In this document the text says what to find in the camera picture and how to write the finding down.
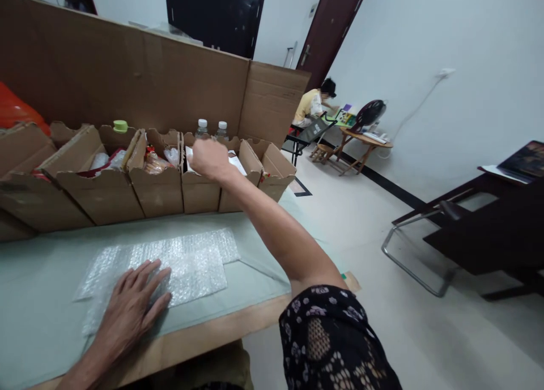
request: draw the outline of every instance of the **electrical outlet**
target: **electrical outlet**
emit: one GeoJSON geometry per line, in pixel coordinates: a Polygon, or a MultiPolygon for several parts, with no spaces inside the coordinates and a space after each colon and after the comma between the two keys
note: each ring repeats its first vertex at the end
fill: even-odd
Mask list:
{"type": "Polygon", "coordinates": [[[438,77],[441,77],[441,78],[448,78],[448,77],[451,76],[453,73],[455,73],[455,69],[444,68],[444,69],[441,69],[441,70],[440,70],[440,72],[438,73],[438,77]]]}

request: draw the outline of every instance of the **hand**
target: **hand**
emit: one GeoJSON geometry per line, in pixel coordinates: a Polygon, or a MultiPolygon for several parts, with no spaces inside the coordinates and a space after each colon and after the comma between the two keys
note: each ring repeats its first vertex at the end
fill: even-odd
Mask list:
{"type": "Polygon", "coordinates": [[[219,183],[234,172],[238,172],[228,161],[225,145],[213,139],[195,141],[193,156],[189,156],[189,164],[197,173],[219,183]]]}
{"type": "Polygon", "coordinates": [[[149,300],[170,268],[159,272],[149,283],[149,275],[160,266],[160,260],[147,260],[136,271],[129,269],[112,292],[108,308],[96,333],[93,347],[113,363],[130,349],[153,326],[164,311],[172,294],[167,292],[146,313],[149,300]]]}

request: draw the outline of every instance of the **door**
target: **door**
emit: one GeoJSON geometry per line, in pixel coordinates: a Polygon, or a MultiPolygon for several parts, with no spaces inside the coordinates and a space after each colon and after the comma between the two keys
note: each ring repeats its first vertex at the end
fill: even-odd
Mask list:
{"type": "Polygon", "coordinates": [[[166,0],[168,23],[204,46],[252,58],[264,0],[166,0]]]}
{"type": "Polygon", "coordinates": [[[363,0],[319,0],[297,70],[312,73],[307,91],[325,80],[363,0]]]}

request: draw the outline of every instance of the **yellow shirt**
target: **yellow shirt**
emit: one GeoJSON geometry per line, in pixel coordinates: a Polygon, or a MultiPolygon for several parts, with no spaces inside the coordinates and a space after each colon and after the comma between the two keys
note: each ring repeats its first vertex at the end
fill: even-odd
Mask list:
{"type": "Polygon", "coordinates": [[[295,125],[297,122],[304,121],[304,118],[306,118],[306,115],[311,113],[312,101],[316,95],[319,95],[318,89],[310,90],[302,96],[302,98],[300,99],[299,107],[296,110],[295,119],[293,120],[293,123],[295,125]]]}

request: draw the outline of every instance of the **power cord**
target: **power cord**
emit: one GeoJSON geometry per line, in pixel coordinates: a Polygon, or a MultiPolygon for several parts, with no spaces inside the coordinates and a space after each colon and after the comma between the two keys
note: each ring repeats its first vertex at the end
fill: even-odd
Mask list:
{"type": "MultiPolygon", "coordinates": [[[[424,103],[427,101],[427,99],[431,96],[432,92],[435,90],[435,88],[438,86],[438,84],[440,84],[440,82],[441,82],[443,79],[445,79],[445,78],[447,78],[447,77],[446,77],[446,76],[443,76],[443,75],[439,76],[438,80],[435,82],[435,84],[434,84],[434,85],[432,86],[432,88],[429,90],[429,92],[427,93],[427,95],[425,96],[425,98],[423,98],[423,101],[421,101],[421,103],[420,103],[420,104],[419,104],[412,112],[410,112],[408,115],[406,115],[406,116],[402,119],[400,125],[399,125],[398,128],[397,128],[397,131],[396,131],[395,134],[391,137],[391,140],[390,140],[391,142],[393,142],[393,141],[397,138],[398,133],[401,131],[402,127],[403,127],[408,121],[410,121],[410,120],[414,117],[414,115],[416,115],[416,114],[419,112],[419,110],[421,109],[421,107],[423,106],[423,104],[424,104],[424,103]]],[[[389,153],[388,153],[386,156],[380,155],[380,152],[379,152],[379,151],[378,151],[377,154],[378,154],[378,157],[381,158],[381,159],[389,159],[389,157],[391,156],[391,152],[392,152],[392,150],[389,149],[389,153]]]]}

